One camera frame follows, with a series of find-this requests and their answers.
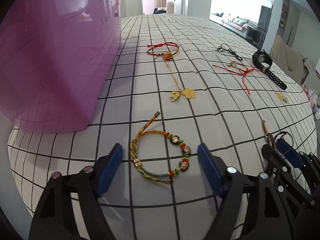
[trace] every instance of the gray sofa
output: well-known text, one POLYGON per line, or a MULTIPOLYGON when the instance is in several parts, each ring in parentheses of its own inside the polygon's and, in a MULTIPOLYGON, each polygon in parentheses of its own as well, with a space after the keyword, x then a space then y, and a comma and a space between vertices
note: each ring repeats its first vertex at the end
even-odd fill
POLYGON ((219 17, 215 14, 210 14, 209 19, 231 30, 248 41, 253 40, 255 31, 258 27, 256 22, 240 16, 232 16, 228 14, 222 15, 222 17, 219 17))

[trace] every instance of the beaded bracelet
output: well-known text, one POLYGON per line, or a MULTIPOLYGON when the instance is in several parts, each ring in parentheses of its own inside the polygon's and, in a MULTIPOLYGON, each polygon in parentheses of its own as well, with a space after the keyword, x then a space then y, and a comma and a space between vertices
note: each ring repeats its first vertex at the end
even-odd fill
POLYGON ((180 140, 178 135, 172 135, 169 132, 160 131, 160 130, 149 130, 145 131, 145 129, 159 116, 159 112, 156 112, 152 119, 147 122, 141 130, 137 133, 134 139, 130 144, 130 155, 133 159, 134 166, 136 169, 142 174, 143 177, 149 179, 154 182, 160 182, 165 184, 170 184, 172 179, 179 175, 180 172, 184 172, 189 168, 189 156, 191 155, 191 148, 187 146, 183 140, 180 140), (170 140, 173 145, 179 145, 182 150, 182 161, 179 164, 177 169, 171 170, 167 173, 156 174, 150 171, 147 171, 143 168, 141 160, 138 158, 138 139, 147 134, 162 134, 164 137, 170 140), (169 177, 170 180, 159 179, 163 177, 169 177))

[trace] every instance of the red string bracelet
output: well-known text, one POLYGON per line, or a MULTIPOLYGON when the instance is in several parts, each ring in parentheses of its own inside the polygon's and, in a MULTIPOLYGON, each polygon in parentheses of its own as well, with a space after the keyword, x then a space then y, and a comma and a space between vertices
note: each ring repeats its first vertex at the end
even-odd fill
POLYGON ((256 70, 256 71, 260 71, 260 70, 258 70, 258 69, 255 68, 255 67, 248 69, 246 65, 244 65, 244 64, 242 64, 242 63, 239 63, 239 62, 236 62, 236 61, 231 61, 231 63, 228 64, 228 65, 231 66, 231 67, 233 67, 233 68, 236 68, 236 69, 240 70, 240 73, 239 73, 239 72, 236 72, 236 71, 232 71, 232 70, 227 69, 227 68, 225 68, 225 67, 218 66, 218 65, 213 65, 213 66, 214 66, 214 67, 217 67, 217 68, 224 69, 224 70, 228 70, 230 73, 233 73, 233 74, 242 76, 243 86, 245 87, 245 90, 247 91, 247 93, 250 95, 250 91, 249 91, 247 85, 246 85, 245 82, 244 82, 244 78, 245 78, 245 76, 246 76, 248 73, 250 73, 250 72, 252 72, 252 71, 255 71, 255 70, 256 70), (244 66, 244 67, 246 68, 246 70, 243 70, 243 69, 241 69, 241 68, 238 68, 236 65, 244 66))
POLYGON ((156 56, 156 57, 164 55, 165 53, 153 53, 153 52, 151 53, 150 52, 151 50, 153 51, 153 49, 155 49, 155 48, 159 48, 159 47, 163 47, 163 46, 173 46, 173 47, 177 48, 177 50, 174 53, 172 53, 172 56, 176 55, 178 53, 178 51, 179 51, 178 44, 169 41, 169 42, 160 43, 160 44, 156 44, 156 45, 148 45, 147 47, 150 48, 150 49, 147 50, 147 53, 150 54, 150 55, 156 56))

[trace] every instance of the pink item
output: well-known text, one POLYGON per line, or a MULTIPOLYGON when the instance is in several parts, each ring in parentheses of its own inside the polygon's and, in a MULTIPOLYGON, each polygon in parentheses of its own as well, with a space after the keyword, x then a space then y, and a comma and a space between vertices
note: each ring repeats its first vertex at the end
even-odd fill
POLYGON ((84 129, 118 52, 119 0, 16 0, 0 24, 0 110, 27 132, 84 129))

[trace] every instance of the black lanyard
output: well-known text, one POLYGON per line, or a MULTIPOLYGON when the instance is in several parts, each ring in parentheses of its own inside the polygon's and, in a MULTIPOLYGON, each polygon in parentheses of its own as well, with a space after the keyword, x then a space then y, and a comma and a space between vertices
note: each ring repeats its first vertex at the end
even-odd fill
POLYGON ((217 51, 218 51, 218 52, 228 51, 228 52, 230 52, 233 56, 235 56, 237 60, 243 61, 243 58, 240 57, 240 56, 238 56, 238 55, 236 54, 236 52, 233 51, 233 50, 230 48, 230 46, 229 46, 228 44, 226 44, 226 43, 222 43, 222 44, 217 48, 217 51), (224 49, 224 48, 222 47, 222 45, 227 45, 227 46, 229 47, 229 49, 224 49))

